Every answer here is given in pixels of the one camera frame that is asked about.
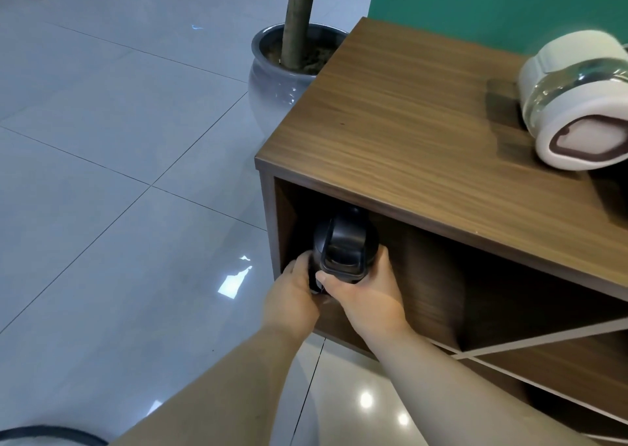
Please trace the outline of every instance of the black cable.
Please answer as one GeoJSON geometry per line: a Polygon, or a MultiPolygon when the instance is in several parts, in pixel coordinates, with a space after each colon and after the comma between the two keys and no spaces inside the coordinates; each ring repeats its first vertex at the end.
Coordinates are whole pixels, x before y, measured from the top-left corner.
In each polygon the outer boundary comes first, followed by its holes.
{"type": "Polygon", "coordinates": [[[38,436],[46,436],[48,438],[58,438],[73,443],[84,444],[85,446],[107,446],[104,439],[98,438],[90,433],[85,433],[74,428],[66,428],[64,426],[22,426],[20,428],[11,428],[10,430],[0,431],[0,441],[21,438],[36,438],[38,436]]]}

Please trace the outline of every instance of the cabinet top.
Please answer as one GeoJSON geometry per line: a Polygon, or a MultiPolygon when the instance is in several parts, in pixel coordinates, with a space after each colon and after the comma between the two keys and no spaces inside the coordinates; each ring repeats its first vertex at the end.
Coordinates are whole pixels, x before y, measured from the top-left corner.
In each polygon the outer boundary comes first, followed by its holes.
{"type": "Polygon", "coordinates": [[[539,161],[525,57],[363,18],[258,169],[628,300],[628,169],[539,161]]]}

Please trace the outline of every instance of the forearm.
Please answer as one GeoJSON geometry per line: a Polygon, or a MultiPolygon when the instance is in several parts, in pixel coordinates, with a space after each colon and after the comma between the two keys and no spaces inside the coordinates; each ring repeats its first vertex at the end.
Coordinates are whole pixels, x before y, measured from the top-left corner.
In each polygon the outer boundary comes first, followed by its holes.
{"type": "Polygon", "coordinates": [[[453,360],[409,327],[367,343],[430,446],[594,445],[453,360]]]}
{"type": "Polygon", "coordinates": [[[264,327],[232,350],[115,446],[266,445],[301,342],[264,327]]]}

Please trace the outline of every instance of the gray ceramic pot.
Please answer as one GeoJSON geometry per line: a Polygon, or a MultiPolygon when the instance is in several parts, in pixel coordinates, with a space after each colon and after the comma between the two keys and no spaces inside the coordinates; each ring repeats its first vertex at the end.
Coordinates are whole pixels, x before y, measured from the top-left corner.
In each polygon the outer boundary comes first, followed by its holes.
{"type": "MultiPolygon", "coordinates": [[[[346,36],[345,31],[331,26],[310,23],[308,28],[308,38],[325,45],[340,46],[346,36]]],[[[266,59],[264,53],[268,47],[282,37],[283,23],[263,29],[251,43],[255,59],[249,73],[249,102],[266,137],[277,128],[316,77],[289,71],[266,59]]]]}

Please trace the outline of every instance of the soil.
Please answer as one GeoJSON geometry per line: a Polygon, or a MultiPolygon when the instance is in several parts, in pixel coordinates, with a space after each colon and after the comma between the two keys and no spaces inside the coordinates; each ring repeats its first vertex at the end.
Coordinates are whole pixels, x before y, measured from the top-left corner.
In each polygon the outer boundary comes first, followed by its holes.
{"type": "MultiPolygon", "coordinates": [[[[322,46],[312,40],[308,40],[305,46],[305,57],[303,58],[303,69],[295,71],[303,74],[310,74],[316,76],[321,69],[327,64],[329,58],[334,55],[337,47],[322,46]]],[[[264,54],[273,64],[281,65],[281,41],[277,41],[275,44],[268,48],[268,51],[264,54]]]]}

